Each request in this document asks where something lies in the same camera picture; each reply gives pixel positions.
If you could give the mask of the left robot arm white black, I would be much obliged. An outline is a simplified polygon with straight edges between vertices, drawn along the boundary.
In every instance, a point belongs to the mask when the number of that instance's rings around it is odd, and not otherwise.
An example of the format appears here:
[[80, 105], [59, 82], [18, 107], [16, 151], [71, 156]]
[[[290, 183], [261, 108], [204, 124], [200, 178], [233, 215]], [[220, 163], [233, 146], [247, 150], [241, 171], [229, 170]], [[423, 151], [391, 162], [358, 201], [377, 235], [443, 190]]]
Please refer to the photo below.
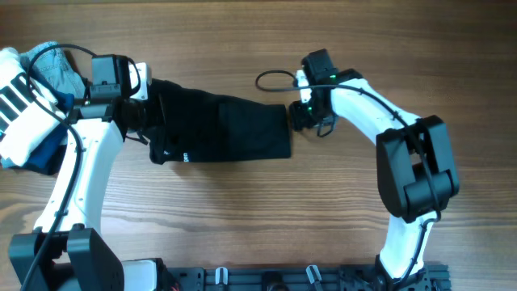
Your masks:
[[112, 164], [128, 129], [145, 123], [141, 101], [76, 107], [53, 193], [30, 234], [15, 235], [9, 258], [24, 290], [158, 290], [159, 259], [122, 261], [100, 235]]

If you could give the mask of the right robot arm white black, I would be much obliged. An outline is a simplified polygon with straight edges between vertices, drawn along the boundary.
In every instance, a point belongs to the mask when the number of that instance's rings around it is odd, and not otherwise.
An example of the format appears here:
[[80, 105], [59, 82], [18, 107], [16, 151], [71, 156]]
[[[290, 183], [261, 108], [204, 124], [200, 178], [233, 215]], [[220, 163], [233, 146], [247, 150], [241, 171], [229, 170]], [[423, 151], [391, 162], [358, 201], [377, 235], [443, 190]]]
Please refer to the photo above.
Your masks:
[[304, 68], [293, 78], [301, 93], [292, 105], [297, 129], [341, 117], [376, 147], [377, 187], [389, 212], [376, 284], [397, 290], [417, 283], [431, 228], [460, 189], [446, 124], [399, 108], [355, 70]]

